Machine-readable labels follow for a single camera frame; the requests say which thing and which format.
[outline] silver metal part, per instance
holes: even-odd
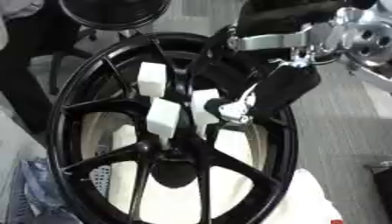
[[[338,10],[325,49],[344,52],[340,61],[351,74],[392,92],[392,11],[385,3],[369,10]]]
[[[302,31],[288,34],[266,34],[246,38],[232,37],[228,46],[235,51],[255,51],[273,48],[308,46],[311,43],[312,26],[304,25]]]
[[[219,107],[219,112],[223,120],[234,124],[247,124],[252,121],[248,112],[256,104],[254,90],[257,84],[247,89],[238,101],[225,104]]]

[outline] person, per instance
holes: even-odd
[[[34,75],[31,59],[43,46],[72,47],[80,26],[57,0],[0,0],[8,43],[0,50],[0,91],[32,134],[46,130],[52,104]]]

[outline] black alloy wheel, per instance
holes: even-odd
[[[49,161],[60,192],[73,212],[91,224],[148,223],[138,217],[144,188],[152,167],[166,157],[157,138],[148,133],[145,117],[150,101],[137,93],[134,84],[142,61],[164,63],[162,54],[175,65],[176,75],[185,75],[189,62],[198,56],[206,37],[187,33],[154,34],[160,50],[143,35],[112,45],[83,64],[59,94],[49,125]],[[193,80],[194,89],[218,88],[228,99],[236,98],[250,81],[258,79],[258,62],[246,53],[224,56]],[[120,113],[135,124],[137,142],[100,156],[83,158],[81,146],[84,116],[91,113]],[[222,153],[211,144],[219,125],[202,140],[196,135],[176,135],[182,162],[195,171],[199,183],[200,224],[260,223],[281,201],[296,169],[297,126],[290,108],[268,121],[255,121],[268,131],[268,155],[262,167],[252,167]],[[127,213],[108,203],[88,174],[102,165],[137,162],[133,199]],[[253,188],[234,207],[217,217],[211,215],[210,169],[221,167],[240,173]]]

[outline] chair leg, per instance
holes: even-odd
[[[51,71],[49,73],[49,93],[51,95],[56,95],[59,92],[59,88],[57,87],[57,78],[59,76],[61,62],[66,56],[67,55],[64,52],[56,52],[53,55]]]
[[[82,58],[82,59],[85,59],[85,60],[93,57],[93,54],[91,52],[86,52],[86,51],[83,51],[83,50],[78,49],[78,48],[73,48],[73,49],[69,50],[67,52],[67,54],[70,55],[70,56]]]

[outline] metal bracket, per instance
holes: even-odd
[[[287,34],[266,34],[246,38],[231,37],[228,47],[235,51],[256,51],[272,48],[305,47],[312,42],[312,26],[305,24],[302,31]]]

